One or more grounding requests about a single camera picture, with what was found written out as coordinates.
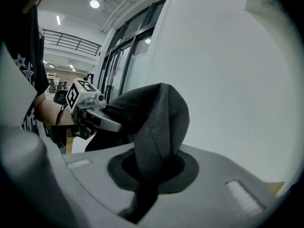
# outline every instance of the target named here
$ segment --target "star print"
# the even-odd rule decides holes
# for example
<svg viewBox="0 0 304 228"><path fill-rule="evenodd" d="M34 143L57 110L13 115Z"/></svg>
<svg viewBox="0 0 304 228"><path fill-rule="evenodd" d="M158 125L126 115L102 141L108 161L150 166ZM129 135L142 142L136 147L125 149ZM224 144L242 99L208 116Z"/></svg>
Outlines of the star print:
<svg viewBox="0 0 304 228"><path fill-rule="evenodd" d="M25 78L28 79L30 83L32 83L31 76L34 74L34 72L32 72L30 70L30 63L28 63L28 69L27 70L23 70L22 72L25 74Z"/></svg>
<svg viewBox="0 0 304 228"><path fill-rule="evenodd" d="M20 67L25 67L27 68L27 66L24 64L25 58L22 58L22 56L20 56L20 54L18 53L18 58L14 60L14 62L17 64L18 68Z"/></svg>

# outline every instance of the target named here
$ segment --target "black metal railing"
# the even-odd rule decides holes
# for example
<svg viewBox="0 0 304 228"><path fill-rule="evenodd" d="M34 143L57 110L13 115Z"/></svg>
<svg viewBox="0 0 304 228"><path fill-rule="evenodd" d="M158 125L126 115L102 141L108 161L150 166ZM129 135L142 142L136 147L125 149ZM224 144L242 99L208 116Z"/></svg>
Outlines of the black metal railing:
<svg viewBox="0 0 304 228"><path fill-rule="evenodd" d="M101 47L101 45L94 42L49 29L43 29L43 36L45 44L70 48L93 56L97 55Z"/></svg>

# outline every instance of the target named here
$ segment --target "person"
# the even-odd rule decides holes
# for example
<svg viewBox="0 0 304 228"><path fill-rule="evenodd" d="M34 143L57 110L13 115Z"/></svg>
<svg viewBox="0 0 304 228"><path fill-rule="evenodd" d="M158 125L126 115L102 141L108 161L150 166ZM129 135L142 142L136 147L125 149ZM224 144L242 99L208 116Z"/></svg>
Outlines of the person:
<svg viewBox="0 0 304 228"><path fill-rule="evenodd" d="M43 64L44 38L38 26L37 2L39 0L1 0L4 9L2 15L6 18L1 32L0 44L3 40L16 66L24 77L33 85L37 96L30 106L22 127L25 130L38 133L37 121L55 125L61 105L47 100L45 91L48 80ZM64 110L59 125L72 125L71 113L68 107Z"/></svg>

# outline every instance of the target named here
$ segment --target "white wall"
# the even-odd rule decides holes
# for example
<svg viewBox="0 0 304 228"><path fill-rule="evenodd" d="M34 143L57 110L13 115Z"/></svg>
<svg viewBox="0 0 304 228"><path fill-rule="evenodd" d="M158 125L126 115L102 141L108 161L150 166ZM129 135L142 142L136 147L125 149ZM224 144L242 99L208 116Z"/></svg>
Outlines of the white wall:
<svg viewBox="0 0 304 228"><path fill-rule="evenodd" d="M185 144L223 154L263 181L289 182L303 161L297 65L245 3L167 0L141 86L165 82L184 97Z"/></svg>
<svg viewBox="0 0 304 228"><path fill-rule="evenodd" d="M57 23L56 15L60 17L60 25ZM41 9L38 10L38 23L42 29L54 30L80 37L101 46L104 44L106 37L106 34L101 33L100 29L96 27L65 17L60 13L53 13Z"/></svg>

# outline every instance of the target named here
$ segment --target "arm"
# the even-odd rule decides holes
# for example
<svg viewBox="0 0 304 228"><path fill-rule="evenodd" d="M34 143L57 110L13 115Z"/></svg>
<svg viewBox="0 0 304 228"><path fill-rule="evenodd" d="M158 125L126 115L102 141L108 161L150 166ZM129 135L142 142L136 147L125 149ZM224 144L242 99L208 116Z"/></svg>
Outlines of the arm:
<svg viewBox="0 0 304 228"><path fill-rule="evenodd" d="M57 115L61 109L60 104L52 102L46 99L44 92L37 96L34 100L35 114L36 118L49 125L55 125ZM68 107L66 107L60 117L59 125L73 125L71 112Z"/></svg>

